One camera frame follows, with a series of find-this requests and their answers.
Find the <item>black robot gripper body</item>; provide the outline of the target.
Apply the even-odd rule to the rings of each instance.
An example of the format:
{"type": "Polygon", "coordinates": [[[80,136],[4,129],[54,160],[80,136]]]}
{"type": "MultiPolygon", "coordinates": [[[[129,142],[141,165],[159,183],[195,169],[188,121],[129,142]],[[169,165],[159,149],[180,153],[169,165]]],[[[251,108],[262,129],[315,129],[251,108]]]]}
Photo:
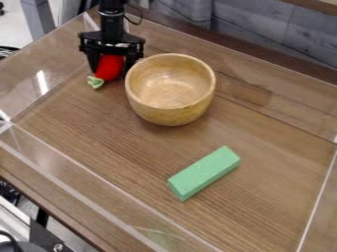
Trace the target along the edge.
{"type": "Polygon", "coordinates": [[[143,57],[143,45],[145,40],[127,32],[116,39],[107,39],[100,31],[82,31],[78,34],[78,50],[88,58],[98,58],[101,55],[143,57]]]}

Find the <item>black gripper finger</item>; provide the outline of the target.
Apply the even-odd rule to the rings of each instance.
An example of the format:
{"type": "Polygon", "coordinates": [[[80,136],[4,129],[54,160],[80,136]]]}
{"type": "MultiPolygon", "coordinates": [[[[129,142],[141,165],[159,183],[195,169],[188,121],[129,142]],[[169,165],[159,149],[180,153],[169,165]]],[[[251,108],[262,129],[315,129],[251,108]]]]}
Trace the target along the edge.
{"type": "Polygon", "coordinates": [[[96,72],[100,62],[100,52],[92,49],[85,50],[86,60],[92,72],[96,72]]]}
{"type": "Polygon", "coordinates": [[[124,55],[124,68],[123,68],[123,74],[127,73],[135,62],[143,57],[141,53],[135,54],[125,54],[124,55]]]}

